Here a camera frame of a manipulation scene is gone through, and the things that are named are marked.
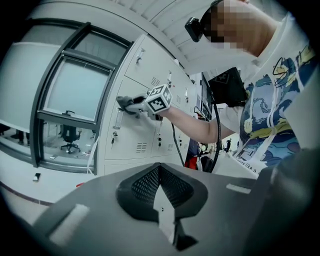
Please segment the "red object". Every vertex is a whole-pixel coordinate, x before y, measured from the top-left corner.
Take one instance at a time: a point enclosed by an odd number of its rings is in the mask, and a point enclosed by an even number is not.
[[[78,184],[78,185],[76,185],[75,187],[76,188],[79,188],[81,185],[83,185],[83,184],[85,184],[84,182],[82,182],[82,183],[80,183],[80,184]]]
[[[185,162],[184,166],[193,170],[197,170],[197,159],[198,158],[196,156],[191,157],[189,161]]]

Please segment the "black cable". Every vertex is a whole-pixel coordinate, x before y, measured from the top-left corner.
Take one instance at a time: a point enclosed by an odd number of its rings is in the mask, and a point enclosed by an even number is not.
[[[219,118],[219,113],[218,113],[218,109],[217,109],[217,104],[214,101],[213,102],[213,108],[214,108],[214,113],[215,113],[215,118],[216,118],[216,123],[218,126],[218,138],[217,138],[217,142],[216,142],[216,149],[215,149],[215,155],[214,155],[214,159],[213,159],[213,163],[210,167],[209,173],[212,173],[212,171],[215,168],[217,159],[218,159],[218,155],[219,155],[219,151],[220,151],[220,137],[221,137],[221,127],[220,127],[220,118]]]
[[[176,146],[176,150],[178,150],[178,153],[179,153],[179,157],[180,157],[180,160],[181,160],[182,166],[183,166],[183,167],[185,167],[185,163],[184,163],[184,160],[182,159],[181,152],[180,152],[180,149],[179,149],[179,147],[178,147],[177,140],[176,140],[175,126],[174,126],[174,124],[173,124],[173,123],[171,123],[171,125],[172,125],[173,140],[174,140],[174,143],[175,143],[175,146]]]

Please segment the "window frame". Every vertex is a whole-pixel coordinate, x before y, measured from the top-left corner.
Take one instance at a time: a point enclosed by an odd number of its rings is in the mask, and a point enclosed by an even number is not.
[[[36,25],[52,25],[59,27],[68,27],[75,29],[71,36],[61,45],[57,53],[51,59],[49,65],[46,67],[45,72],[37,87],[35,97],[33,100],[33,105],[31,109],[30,117],[30,155],[26,155],[23,152],[19,152],[13,148],[10,148],[2,143],[0,143],[0,150],[4,153],[17,158],[21,161],[32,164],[34,167],[43,167],[47,169],[52,169],[62,172],[71,173],[87,173],[87,167],[79,164],[63,165],[61,163],[54,163],[44,159],[44,147],[43,147],[43,128],[44,122],[52,122],[62,125],[70,125],[77,128],[96,130],[95,141],[99,137],[100,127],[103,118],[103,112],[106,107],[108,95],[110,93],[112,84],[115,80],[116,74],[120,69],[126,55],[128,54],[130,48],[134,42],[129,42],[126,39],[104,30],[102,28],[91,25],[90,22],[79,22],[68,19],[59,18],[37,18],[25,20],[21,25],[21,30],[17,31],[13,43],[19,42],[24,35]],[[118,64],[111,63],[94,55],[90,55],[85,52],[75,50],[74,48],[85,38],[89,33],[98,34],[99,36],[105,37],[106,40],[111,40],[112,42],[126,48],[123,56],[121,57]],[[75,59],[78,61],[88,62],[94,66],[102,68],[109,71],[108,79],[103,88],[101,97],[98,102],[97,110],[95,113],[94,121],[79,119],[72,116],[65,116],[62,114],[52,113],[43,110],[43,106],[46,100],[48,89],[51,85],[51,81],[55,75],[60,62],[64,58]],[[92,173],[97,175],[97,158],[98,154],[95,151],[93,160],[93,170]]]

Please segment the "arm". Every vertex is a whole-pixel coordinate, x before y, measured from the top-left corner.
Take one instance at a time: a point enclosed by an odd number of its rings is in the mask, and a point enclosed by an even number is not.
[[[218,124],[216,119],[210,122],[198,120],[173,106],[161,112],[160,115],[168,118],[171,123],[196,142],[206,144],[217,142]],[[220,126],[221,140],[235,133],[226,128],[222,123]]]

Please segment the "mesh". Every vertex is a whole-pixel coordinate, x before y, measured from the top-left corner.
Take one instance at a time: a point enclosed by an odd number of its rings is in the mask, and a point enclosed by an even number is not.
[[[161,166],[138,179],[131,189],[137,199],[153,206],[159,185],[174,208],[182,205],[194,193],[191,185]]]

